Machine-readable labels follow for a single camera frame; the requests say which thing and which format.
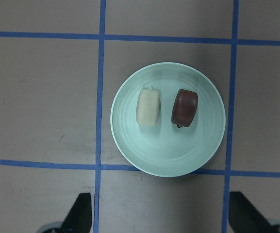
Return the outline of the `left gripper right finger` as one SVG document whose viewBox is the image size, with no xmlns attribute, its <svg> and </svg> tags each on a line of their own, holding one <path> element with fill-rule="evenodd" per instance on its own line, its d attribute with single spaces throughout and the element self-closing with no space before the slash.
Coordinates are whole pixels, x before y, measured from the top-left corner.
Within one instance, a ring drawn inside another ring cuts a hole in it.
<svg viewBox="0 0 280 233">
<path fill-rule="evenodd" d="M 231 191 L 229 225 L 234 233 L 271 233 L 271 225 L 239 191 Z"/>
</svg>

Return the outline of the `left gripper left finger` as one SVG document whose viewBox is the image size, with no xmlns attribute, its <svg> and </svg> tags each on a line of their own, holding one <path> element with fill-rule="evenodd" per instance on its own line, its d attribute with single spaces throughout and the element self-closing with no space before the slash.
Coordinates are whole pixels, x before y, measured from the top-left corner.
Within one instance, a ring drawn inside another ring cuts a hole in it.
<svg viewBox="0 0 280 233">
<path fill-rule="evenodd" d="M 65 233 L 89 233 L 92 227 L 92 203 L 90 193 L 80 193 L 69 213 L 64 219 L 61 229 Z"/>
</svg>

